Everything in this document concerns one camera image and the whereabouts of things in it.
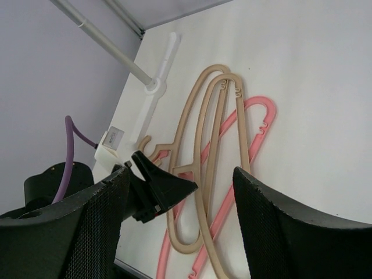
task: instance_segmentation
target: white ceiling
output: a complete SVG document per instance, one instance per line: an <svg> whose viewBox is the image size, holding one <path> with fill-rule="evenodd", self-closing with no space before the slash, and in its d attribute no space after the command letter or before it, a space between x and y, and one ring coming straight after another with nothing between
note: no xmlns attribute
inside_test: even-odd
<svg viewBox="0 0 372 279"><path fill-rule="evenodd" d="M145 29L231 0L119 0Z"/></svg>

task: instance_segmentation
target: purple tube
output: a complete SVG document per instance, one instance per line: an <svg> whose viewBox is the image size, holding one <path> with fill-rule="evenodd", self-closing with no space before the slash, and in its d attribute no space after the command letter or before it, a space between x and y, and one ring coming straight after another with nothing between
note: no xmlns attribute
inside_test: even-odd
<svg viewBox="0 0 372 279"><path fill-rule="evenodd" d="M89 138L87 138L86 136L84 136L82 133L80 133L80 131L76 128L76 126L75 126L74 122L72 121L72 119L71 119L71 123L72 123L72 129L75 132L75 134L79 138L81 138L83 141L85 141L87 144L89 144L91 147L96 148L97 144L95 142L92 142Z"/></svg>
<svg viewBox="0 0 372 279"><path fill-rule="evenodd" d="M57 194L55 195L53 202L56 203L63 199L65 196L67 187L69 186L72 167L74 164L74 133L73 133L73 122L71 116L65 117L66 135L67 135L67 155L65 169L63 170L62 179L59 184Z"/></svg>

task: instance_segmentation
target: pink plastic hanger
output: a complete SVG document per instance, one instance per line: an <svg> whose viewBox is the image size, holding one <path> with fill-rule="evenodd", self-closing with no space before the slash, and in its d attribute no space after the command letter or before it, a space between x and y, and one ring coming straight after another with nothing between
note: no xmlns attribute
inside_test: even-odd
<svg viewBox="0 0 372 279"><path fill-rule="evenodd" d="M276 115L276 107L274 102L263 96L255 96L251 97L244 101L244 109L247 110L252 105L263 105L266 108L266 115L263 119L263 125L259 128L259 133L255 135L255 138L253 139L251 146L249 147L248 155L249 155L249 161L252 163L254 158L257 155L257 152L259 148L262 145L262 142L267 134L267 131L269 130L272 122L274 121L275 115ZM232 114L229 115L229 117L224 121L224 123L220 127L220 137L222 137L226 131L232 126L232 124L236 121L237 114L236 110L232 112ZM201 154L201 163L204 164L206 159L208 158L209 154L209 143L206 145L204 150ZM154 161L158 159L165 158L168 155L168 151L161 151L157 155L157 157L154 159ZM184 173L180 174L180 176L192 180L192 174L191 173ZM213 220L212 225L210 226L210 232L213 237L213 240L216 239L218 232L220 231L227 214L229 213L229 210L231 209L231 206L233 205L235 199L234 199L234 190L233 186L230 187L220 209L216 216L216 218ZM184 205L184 201L179 203L177 206L174 207L174 215L176 216L176 222L179 218L179 213L181 212L181 209ZM166 275L166 269L167 269L167 262L169 258L169 252L170 252L171 243L169 240L168 233L166 231L163 239L162 248L160 250L160 256L159 256L159 262L158 262L158 270L156 272L156 279L165 279ZM200 249L198 256L196 257L196 260L192 266L193 273L189 275L189 279L198 278L199 274L205 264L207 258L207 253L205 250L205 247Z"/></svg>

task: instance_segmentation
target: beige plastic hanger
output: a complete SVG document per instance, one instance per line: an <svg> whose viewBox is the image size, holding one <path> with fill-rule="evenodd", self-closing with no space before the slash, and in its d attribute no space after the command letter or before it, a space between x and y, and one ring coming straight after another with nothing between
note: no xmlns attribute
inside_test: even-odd
<svg viewBox="0 0 372 279"><path fill-rule="evenodd" d="M212 185L214 183L214 169L216 167L216 160L217 160L217 149L219 147L219 128L223 121L224 110L226 107L226 100L228 94L228 80L235 82L235 96L236 96L236 106L237 106L237 121L238 121L238 137L239 137L239 149L241 154L241 166L243 169L249 171L249 160L248 160L248 139L246 133L246 124L245 124L245 113L244 113L244 98L243 98L243 85L240 77L237 75L226 73L221 74L215 77L206 90L206 94L204 96L201 111L199 113L198 124L196 127L195 133L195 143L194 143L194 161L191 164L186 166L175 167L177 163L178 152L181 144L181 138L183 135L183 131L185 129L186 119L189 116L189 111L195 101L196 94L200 90L201 85L205 81L203 78L203 74L207 74L207 70L211 70L214 66L208 67L201 76L198 78L193 90L190 93L190 96L187 100L185 108L183 110L181 120L178 124L176 136L174 142L170 145L157 145L155 147L154 153L149 157L150 159L154 160L157 154L163 150L170 150L171 151L171 159L169 164L169 171L175 175L180 173L187 173L193 172L194 174L194 181L199 185L200 189L195 192L195 202L196 202L196 210L198 214L198 220L200 225L200 232L201 235L198 235L197 240L190 245L182 244L178 238L176 233L176 225L174 223L174 214L173 211L170 210L167 213L167 225L169 231L170 242L172 243L175 250L181 253L193 253L197 251L201 246L201 238L202 236L205 244L205 248L209 255L210 261L212 263L213 269L218 276L218 278L228 278L222 265L219 261L218 255L216 253L212 236L209 232L209 225L208 225L208 215L209 215L209 204L210 204L210 195L212 191ZM205 180L201 181L201 142L202 142L202 131L204 128L205 123L205 116L208 110L210 97L212 96L212 92L216 85L222 81L222 85L220 88L220 95L219 100L217 103L215 118L213 122L213 129L212 135L210 139L210 149L214 150L210 153L208 162L207 162L207 171ZM143 150L145 145L151 140L150 137L146 137L140 143L139 149Z"/></svg>
<svg viewBox="0 0 372 279"><path fill-rule="evenodd" d="M243 85L241 79L231 74L229 79L235 82L235 96L236 96L236 106L237 106L237 122L238 122L238 137L239 137L239 149L240 149L240 160L241 166L246 171L250 171L249 158L248 158L248 139L246 132L246 123L245 123L245 113L244 113L244 97L243 97ZM212 187L213 178L210 175L210 180L206 181L206 186L210 183L209 187ZM195 192L195 203L196 203L196 212L198 214L200 231L203 236L204 245L209 256L210 262L212 264L213 270L217 275L218 279L229 279L229 276L224 271L221 262L219 260L216 248L213 244L213 239L209 231L209 225L207 221L207 213L203 204L203 195L200 191Z"/></svg>
<svg viewBox="0 0 372 279"><path fill-rule="evenodd" d="M193 163L191 163L187 166L179 167L179 168L177 168L175 166L177 164L177 159L178 159L178 154L179 154L179 150L180 150L182 136L183 136L183 133L184 133L184 130L185 130L185 127L186 127L186 123L187 123L190 111L192 109L193 104L195 103L196 96L200 93L201 88L202 88L205 80L207 79L207 77L210 74L212 74L216 71L220 71L222 73L229 73L230 72L229 68L224 66L224 65L212 65L212 66L207 67L200 74L200 76L198 77L195 85L193 86L193 88L191 90L191 93L190 93L190 95L189 95L189 97L186 101L185 106L184 106L183 112L181 114L180 122L178 123L178 126L177 126L176 135L174 137L173 143L172 144L157 144L155 146L154 152L148 157L150 160L154 160L161 151L163 151L163 150L170 151L171 154L170 154L170 161L169 161L169 173L172 173L172 174L176 175L177 173L193 172L194 173L194 180L199 185L199 187L202 187L201 186L201 174L200 174L200 169L201 169L201 166L200 166L200 150L201 150L202 125L203 125L203 122L204 122L204 119L205 119L206 109L207 109L207 106L208 106L208 103L209 103L209 99L210 99L210 97L212 95L212 91L214 89L214 86L213 87L210 86L210 84L212 82L208 86L208 88L211 88L209 97L206 98L207 94L205 95L205 97L203 99L203 104L202 104L203 109L201 109L201 112L200 112L200 115L199 115L199 119L202 120L202 123L201 123L201 121L198 121L198 127L196 128L195 143L198 144L198 147L197 148L194 147L194 150L199 150L199 154L197 154L197 156L195 158L195 153L197 153L197 152L194 152ZM224 81L223 83L224 83L224 85L221 87L220 94L226 95L226 92L228 92L228 83L226 81ZM143 151L146 144L150 140L151 140L150 136L145 137L139 144L139 150ZM168 232L169 232L170 241L171 241L173 247L175 248L175 250L177 250L180 253L185 253L185 254L194 253L198 249L200 249L200 247L203 244L202 237L201 237L200 233L199 233L196 241L192 244L183 244L181 241L179 241L179 239L177 237L176 225L174 223L174 214L173 214L172 210L169 210L167 212L167 228L168 228Z"/></svg>

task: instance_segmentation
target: black plastic clip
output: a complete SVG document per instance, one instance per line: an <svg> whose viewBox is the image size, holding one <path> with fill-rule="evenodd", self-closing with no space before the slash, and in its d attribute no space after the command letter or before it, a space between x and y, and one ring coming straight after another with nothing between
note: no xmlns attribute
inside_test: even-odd
<svg viewBox="0 0 372 279"><path fill-rule="evenodd" d="M158 168L141 151L134 152L131 157L145 179L138 178L130 169L132 164L125 162L130 170L130 187L144 206L133 215L137 221L146 223L154 219L198 189L196 183Z"/></svg>

